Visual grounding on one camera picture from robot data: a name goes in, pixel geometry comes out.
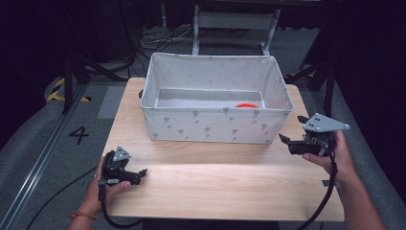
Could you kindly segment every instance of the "wooden table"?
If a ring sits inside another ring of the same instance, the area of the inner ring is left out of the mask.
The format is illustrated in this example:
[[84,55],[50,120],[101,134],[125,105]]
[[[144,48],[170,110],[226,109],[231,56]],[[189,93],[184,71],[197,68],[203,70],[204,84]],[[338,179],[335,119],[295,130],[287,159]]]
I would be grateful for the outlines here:
[[[126,86],[104,152],[132,154],[127,171],[148,169],[140,185],[117,195],[108,213],[120,217],[307,220],[326,194],[323,168],[291,155],[277,137],[271,145],[151,141],[139,92],[144,79]],[[298,115],[307,116],[296,86],[295,104],[281,134],[300,140]],[[344,220],[334,190],[317,220]]]

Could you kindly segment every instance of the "white fabric bin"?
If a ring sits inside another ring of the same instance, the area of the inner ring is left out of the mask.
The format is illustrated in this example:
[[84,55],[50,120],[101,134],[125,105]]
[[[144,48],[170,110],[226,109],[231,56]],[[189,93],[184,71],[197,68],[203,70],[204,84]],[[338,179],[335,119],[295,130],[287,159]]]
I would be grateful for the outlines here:
[[141,107],[151,140],[270,144],[294,104],[274,57],[155,53]]

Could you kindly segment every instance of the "yellow tape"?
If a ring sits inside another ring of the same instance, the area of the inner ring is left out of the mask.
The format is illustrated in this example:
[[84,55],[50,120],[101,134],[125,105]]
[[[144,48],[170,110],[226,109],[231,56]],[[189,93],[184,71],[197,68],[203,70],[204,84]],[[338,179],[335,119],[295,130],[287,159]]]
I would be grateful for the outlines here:
[[[61,101],[61,102],[65,102],[65,97],[64,96],[59,96],[57,94],[57,92],[59,91],[60,87],[62,86],[62,84],[65,83],[65,78],[60,77],[60,79],[56,82],[54,89],[52,90],[50,96],[48,96],[47,101]],[[90,101],[92,101],[92,97],[82,97],[80,99],[81,102],[83,103],[90,103]]]

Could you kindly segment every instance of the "black cable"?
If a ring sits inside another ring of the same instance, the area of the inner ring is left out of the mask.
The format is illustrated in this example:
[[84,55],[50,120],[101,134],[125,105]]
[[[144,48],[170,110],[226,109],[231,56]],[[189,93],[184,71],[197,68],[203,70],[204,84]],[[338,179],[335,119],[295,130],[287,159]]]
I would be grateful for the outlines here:
[[146,72],[146,75],[147,75],[147,69],[146,69],[146,67],[144,66],[144,63],[140,60],[139,57],[135,56],[135,58],[137,58],[137,59],[140,61],[141,65],[143,66],[143,70]]
[[140,53],[140,55],[144,56],[144,58],[146,59],[150,59],[150,57],[148,57],[145,53],[144,53],[144,48],[142,48],[141,50],[138,50],[138,53]]
[[138,78],[140,78],[140,75],[137,73],[137,71],[135,71],[134,66],[131,65],[132,71],[134,71],[134,73],[137,75]]
[[152,42],[156,42],[156,46],[154,48],[147,48],[147,47],[143,47],[143,44],[140,42],[139,43],[140,50],[142,50],[143,52],[147,51],[147,52],[152,52],[152,53],[157,52],[157,51],[163,51],[163,50],[167,49],[170,45],[178,44],[180,42],[185,41],[186,38],[181,38],[181,36],[183,36],[183,35],[185,37],[190,36],[190,34],[192,33],[192,28],[188,28],[187,30],[181,31],[181,32],[172,31],[170,36],[167,36],[168,33],[169,32],[165,32],[159,38],[157,38],[155,36],[155,34],[158,34],[158,33],[144,34],[143,36],[154,35],[154,39],[147,38],[146,40],[142,36],[142,38],[140,40],[145,40],[144,45],[146,45],[148,43],[150,44]]
[[[328,152],[327,147],[324,143],[321,143],[321,142],[317,142],[317,143]],[[328,188],[326,191],[326,195],[323,198],[323,200],[320,203],[317,210],[314,212],[314,214],[310,217],[310,219],[308,219],[304,224],[302,224],[302,226],[300,226],[298,228],[298,230],[306,229],[306,227],[308,227],[308,225],[310,225],[310,223],[312,223],[320,215],[322,210],[325,208],[329,198],[331,197],[332,191],[334,189],[334,184],[335,184],[335,176],[338,173],[337,164],[335,163],[335,150],[332,152],[328,152],[328,156],[331,160],[331,173],[330,173],[330,177],[329,177],[329,184],[328,184]]]
[[[178,36],[178,35],[182,35],[184,34],[186,31],[171,31],[172,32],[172,36]],[[168,37],[165,37],[169,32],[168,31],[164,31],[164,32],[155,32],[155,33],[149,33],[149,34],[143,34],[140,38],[140,40],[144,40],[144,43],[150,43],[150,42],[154,42],[157,40],[164,40],[164,39],[168,39]],[[143,36],[152,36],[153,38],[143,38]]]
[[110,216],[107,214],[107,208],[105,204],[105,184],[106,181],[104,180],[104,163],[105,163],[105,157],[102,160],[102,165],[101,165],[101,179],[99,180],[99,201],[101,202],[101,210],[102,210],[102,215],[104,216],[104,219],[107,221],[108,224],[115,228],[120,228],[120,229],[126,229],[130,227],[134,227],[140,223],[143,222],[143,219],[140,218],[137,221],[130,223],[130,224],[119,224],[114,222]]
[[30,221],[29,225],[27,226],[27,230],[29,230],[31,228],[31,226],[33,225],[35,219],[39,216],[39,214],[42,212],[42,210],[45,209],[45,207],[56,197],[58,196],[60,193],[62,193],[65,189],[67,189],[69,186],[75,184],[76,182],[78,182],[80,179],[84,178],[86,175],[88,175],[89,173],[91,173],[92,171],[94,171],[98,166],[92,168],[91,170],[89,170],[88,172],[85,172],[84,174],[82,174],[80,177],[74,179],[72,182],[70,182],[69,184],[65,185],[63,188],[61,188],[59,191],[56,192],[56,194],[54,194],[51,198],[49,198],[43,205],[42,207],[38,210],[38,212],[36,212],[36,214],[34,215],[34,217],[32,218],[32,220]]

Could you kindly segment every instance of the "wire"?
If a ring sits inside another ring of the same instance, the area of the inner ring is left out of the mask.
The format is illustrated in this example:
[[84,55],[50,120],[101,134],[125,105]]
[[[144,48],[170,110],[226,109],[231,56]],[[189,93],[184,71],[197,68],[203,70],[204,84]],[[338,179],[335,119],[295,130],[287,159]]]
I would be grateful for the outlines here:
[[183,32],[181,35],[179,35],[176,38],[172,38],[172,37],[167,37],[167,38],[162,38],[162,39],[155,39],[155,40],[151,40],[151,41],[146,41],[144,43],[141,43],[141,45],[146,45],[146,44],[151,44],[151,43],[155,43],[155,42],[160,42],[160,41],[173,41],[173,40],[188,40],[188,41],[192,41],[190,39],[187,38],[182,38],[183,35],[185,35],[188,31],[190,31],[191,29],[193,29],[193,27],[188,28],[185,32]]
[[334,189],[334,184],[335,184],[335,176],[338,173],[337,170],[337,164],[335,163],[335,146],[333,147],[333,151],[328,151],[326,145],[323,142],[317,141],[317,143],[325,149],[325,151],[328,152],[328,156],[331,160],[331,174],[329,177],[329,184],[328,184],[328,188],[326,191],[326,195],[323,198],[322,202],[320,203],[319,207],[317,208],[317,210],[314,212],[314,214],[310,217],[310,219],[308,219],[304,224],[302,224],[302,226],[300,226],[298,228],[298,230],[303,230],[306,229],[306,227],[308,225],[310,225],[310,223],[312,223],[322,212],[322,210],[325,208],[329,198],[331,197],[332,191]]
[[62,193],[64,190],[66,190],[69,186],[75,184],[76,182],[78,182],[80,179],[84,178],[86,175],[88,175],[89,173],[91,173],[92,171],[94,171],[98,166],[92,168],[91,170],[89,170],[88,172],[85,172],[84,174],[82,174],[81,176],[79,176],[78,178],[74,179],[72,182],[70,182],[69,184],[65,185],[63,188],[61,188],[59,191],[57,191],[51,198],[49,198],[43,205],[42,207],[36,212],[36,214],[34,215],[34,217],[31,219],[29,225],[27,226],[27,230],[29,230],[31,228],[31,226],[33,225],[34,221],[36,220],[36,218],[39,216],[39,214],[42,212],[42,210],[45,209],[45,207],[55,198],[57,197],[60,193]]
[[113,154],[112,151],[107,153],[106,156],[102,160],[101,179],[99,181],[99,201],[101,202],[102,215],[104,216],[104,219],[107,221],[107,223],[110,224],[111,226],[115,227],[115,228],[126,229],[126,228],[134,227],[134,226],[142,223],[143,219],[140,218],[137,221],[135,221],[133,223],[130,223],[130,224],[119,224],[119,223],[114,222],[110,218],[110,216],[107,214],[107,208],[106,208],[106,203],[105,203],[105,197],[106,197],[105,184],[106,184],[106,181],[104,180],[104,164],[105,164],[106,157],[110,157],[108,155]]
[[134,66],[131,65],[132,71],[134,71],[134,73],[137,75],[138,78],[140,78],[140,75],[137,73],[137,71],[135,71]]
[[139,57],[136,57],[140,62],[141,62],[141,65],[143,66],[143,70],[146,72],[146,74],[147,74],[147,69],[144,67],[144,63],[140,60],[140,58]]

